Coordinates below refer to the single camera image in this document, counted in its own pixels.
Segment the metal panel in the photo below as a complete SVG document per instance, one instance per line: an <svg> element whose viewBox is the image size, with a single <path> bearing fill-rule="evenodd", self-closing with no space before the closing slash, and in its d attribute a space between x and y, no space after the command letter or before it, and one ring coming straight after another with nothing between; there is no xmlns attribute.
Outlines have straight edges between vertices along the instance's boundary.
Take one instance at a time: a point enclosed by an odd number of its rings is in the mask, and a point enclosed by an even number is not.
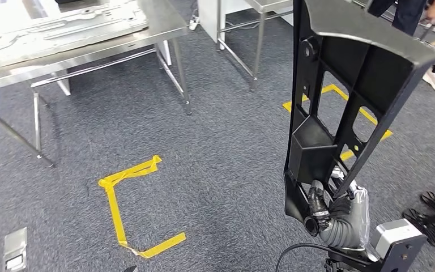
<svg viewBox="0 0 435 272"><path fill-rule="evenodd" d="M246 0L259 13L266 13L285 7L291 7L292 0Z"/></svg>
<svg viewBox="0 0 435 272"><path fill-rule="evenodd" d="M46 14L45 18L30 19L28 9L18 8L23 12L15 12L6 18L6 22L18 22L16 26L13 23L0 24L0 67L98 43L147 27L146 16L136 1L119 0L66 12L59 12L58 5L53 3L57 11ZM14 1L0 3L0 10L12 9L13 6Z"/></svg>
<svg viewBox="0 0 435 272"><path fill-rule="evenodd" d="M27 266L27 228L19 229L4 237L3 271L17 272Z"/></svg>
<svg viewBox="0 0 435 272"><path fill-rule="evenodd" d="M139 7L146 14L149 24L147 29L97 44L0 67L0 87L48 75L187 34L186 23L168 0L131 1L137 1Z"/></svg>

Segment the stainless steel table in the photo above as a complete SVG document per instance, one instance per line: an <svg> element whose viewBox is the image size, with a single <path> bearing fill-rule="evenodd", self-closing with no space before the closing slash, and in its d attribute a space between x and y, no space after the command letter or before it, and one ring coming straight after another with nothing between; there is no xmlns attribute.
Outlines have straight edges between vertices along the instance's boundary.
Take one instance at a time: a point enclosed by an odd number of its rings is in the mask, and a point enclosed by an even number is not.
<svg viewBox="0 0 435 272"><path fill-rule="evenodd" d="M256 89L257 80L258 80L258 72L259 72L259 59L261 57L261 48L262 41L264 35L264 22L265 20L274 19L277 17L281 17L284 15L291 14L292 11L284 12L281 14L275 14L271 16L266 16L266 13L274 10L283 9L286 7L291 7L293 5L292 0L245 0L253 9L255 9L259 13L259 19L254 21L249 21L241 24L236 24L231 27L226 27L221 29L221 0L217 0L217 50L221 50L221 45L230 52L230 54L235 58L235 60L248 72L248 74L253 77L253 81L251 83L251 90L254 91ZM251 24L259 23L259 34L258 34L258 45L256 48L256 55L254 59L253 69L249 68L244 61L242 61L237 54L221 39L221 33L230 31L236 28L249 26Z"/></svg>
<svg viewBox="0 0 435 272"><path fill-rule="evenodd" d="M19 14L19 16L29 16L35 18L36 14L40 13L40 9L49 4L53 0L23 0L23 5L26 7L24 11L27 14ZM106 3L108 0L98 0L99 4ZM16 138L22 144L34 153L38 158L43 159L49 166L53 165L53 162L49 160L41 152L41 136L40 136L40 122L39 122L39 103L44 102L39 96L37 89L38 86L42 86L48 83L57 82L64 92L69 91L69 85L66 80L76 75L85 74L98 69L102 69L111 65L115 65L121 62L132 60L134 58L143 56L145 54L156 53L157 61L160 63L161 68L171 78L172 82L179 90L180 94L185 100L185 109L187 114L191 114L189 95L187 94L187 86L184 78L184 71L181 63L181 49L177 37L187 34L187 26L182 17L177 13L174 7L168 2L168 0L132 0L138 1L139 7L144 11L148 19L149 27L145 30L121 36L115 39L103 41L97 44L84 46L81 48L57 53L51 56L33 59L13 65L8 65L0 68L0 87L8 86L14 83L23 82L33 78L37 78L43 75L52 75L51 78L36 82L31 85L34 91L34 106L35 106L35 145L29 143L24 137L22 137L16 130L14 130L6 121L0 118L0 126L5 129L12 137ZM64 10L80 9L85 6L91 5L89 1L79 1L62 5ZM167 63L164 61L163 56L156 50L156 44L172 40L174 53L176 55L176 62L180 74L179 84L178 80L174 77L170 71ZM120 53L128 52L144 46L155 45L153 49L146 50L131 56L99 65L90 67L81 71L66 74L66 69L89 63L95 60L100 60L110 56L114 56Z"/></svg>

